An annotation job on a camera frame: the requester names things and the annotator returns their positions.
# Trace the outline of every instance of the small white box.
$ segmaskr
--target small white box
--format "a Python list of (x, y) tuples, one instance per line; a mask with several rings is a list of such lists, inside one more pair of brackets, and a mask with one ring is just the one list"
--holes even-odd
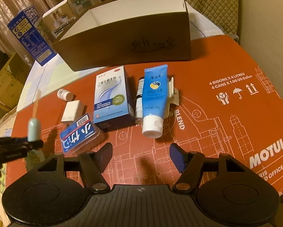
[(62, 123), (71, 124), (83, 115), (84, 104), (80, 100), (67, 102)]

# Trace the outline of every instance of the blue box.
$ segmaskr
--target blue box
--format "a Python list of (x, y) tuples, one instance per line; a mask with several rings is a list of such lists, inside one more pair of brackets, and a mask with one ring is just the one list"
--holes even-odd
[(41, 26), (41, 16), (34, 5), (21, 10), (9, 23), (8, 28), (19, 42), (43, 66), (51, 60), (56, 53), (42, 35), (46, 35)]
[(102, 131), (134, 125), (133, 103), (124, 66), (96, 76), (93, 123)]

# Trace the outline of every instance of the yellow and white logo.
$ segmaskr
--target yellow and white logo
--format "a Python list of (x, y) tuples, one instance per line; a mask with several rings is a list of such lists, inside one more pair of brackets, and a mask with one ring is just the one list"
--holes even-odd
[(160, 86), (160, 82), (155, 81), (152, 84), (150, 84), (151, 89), (158, 89), (158, 87)]

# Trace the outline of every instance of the red mat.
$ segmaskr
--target red mat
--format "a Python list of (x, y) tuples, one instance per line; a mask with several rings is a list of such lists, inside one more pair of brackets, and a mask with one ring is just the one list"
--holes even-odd
[[(169, 145), (179, 144), (186, 151), (200, 151), (208, 157), (229, 153), (266, 177), (283, 193), (283, 101), (252, 58), (228, 36), (191, 42), (192, 61), (167, 62), (168, 75), (179, 89), (180, 106), (172, 106), (164, 123), (164, 136), (148, 139), (141, 126), (107, 134), (113, 157), (103, 176), (113, 184), (173, 184), (179, 177), (170, 160)], [(135, 94), (144, 69), (164, 64), (126, 65)], [(93, 112), (95, 77), (84, 77), (65, 89), (76, 95)], [(228, 95), (227, 101), (218, 95)], [(66, 102), (56, 91), (39, 101), (37, 118), (42, 125), (45, 156), (60, 152), (60, 120)], [(17, 114), (12, 136), (26, 136), (32, 106)], [(104, 143), (93, 148), (97, 151)], [(23, 160), (7, 166), (6, 186), (25, 173)], [(69, 176), (79, 180), (78, 173)], [(211, 173), (203, 178), (213, 177)]]

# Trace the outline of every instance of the yellow label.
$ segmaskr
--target yellow label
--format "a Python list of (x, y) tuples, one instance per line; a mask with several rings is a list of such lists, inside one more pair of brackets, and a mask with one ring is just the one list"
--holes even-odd
[(32, 27), (32, 25), (30, 23), (26, 24), (20, 31), (19, 33), (16, 34), (17, 38), (21, 38), (22, 35), (24, 35), (26, 33), (26, 31), (28, 31), (30, 28)]
[(28, 20), (25, 18), (12, 30), (14, 34), (17, 34), (26, 24)]

